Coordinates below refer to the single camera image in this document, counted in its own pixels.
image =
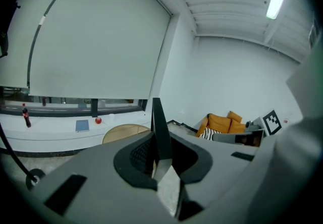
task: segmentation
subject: red object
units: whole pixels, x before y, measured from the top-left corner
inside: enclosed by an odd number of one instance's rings
[[[101,124],[101,122],[102,122],[101,117],[97,117],[97,118],[95,118],[95,122],[96,122],[97,124]]]
[[[42,106],[46,106],[46,97],[42,97]]]
[[[26,126],[29,128],[29,127],[31,127],[31,123],[30,123],[30,121],[29,121],[29,114],[28,114],[28,110],[27,110],[27,108],[23,108],[22,109],[22,115],[24,116],[24,119],[25,119],[25,121],[26,121]]]

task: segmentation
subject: orange cushion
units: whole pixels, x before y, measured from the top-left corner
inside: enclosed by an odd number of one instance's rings
[[[232,111],[229,112],[228,118],[236,120],[238,123],[241,123],[242,117],[233,113]]]
[[[208,118],[207,117],[204,117],[204,119],[202,120],[200,129],[198,129],[198,132],[196,134],[196,137],[200,137],[200,135],[205,131],[206,126],[207,126],[207,123],[208,123]]]
[[[245,124],[238,123],[236,120],[232,119],[228,133],[244,133],[244,129],[246,129]]]
[[[208,123],[206,127],[221,133],[228,133],[230,123],[230,118],[219,117],[213,114],[209,114]]]

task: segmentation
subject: window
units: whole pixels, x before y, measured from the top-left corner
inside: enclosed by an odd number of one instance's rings
[[[96,117],[145,110],[146,100],[40,97],[28,89],[0,87],[0,114],[21,115],[23,103],[35,117]]]

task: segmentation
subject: ceiling light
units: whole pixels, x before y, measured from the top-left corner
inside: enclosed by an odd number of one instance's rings
[[[271,0],[267,11],[267,17],[274,20],[277,17],[282,4],[283,0]]]

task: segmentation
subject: roller blind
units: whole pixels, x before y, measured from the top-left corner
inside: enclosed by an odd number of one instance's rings
[[[35,43],[30,94],[147,99],[169,19],[156,0],[56,0]]]
[[[52,0],[17,0],[8,29],[8,56],[0,59],[0,86],[27,88],[27,67],[37,26]]]

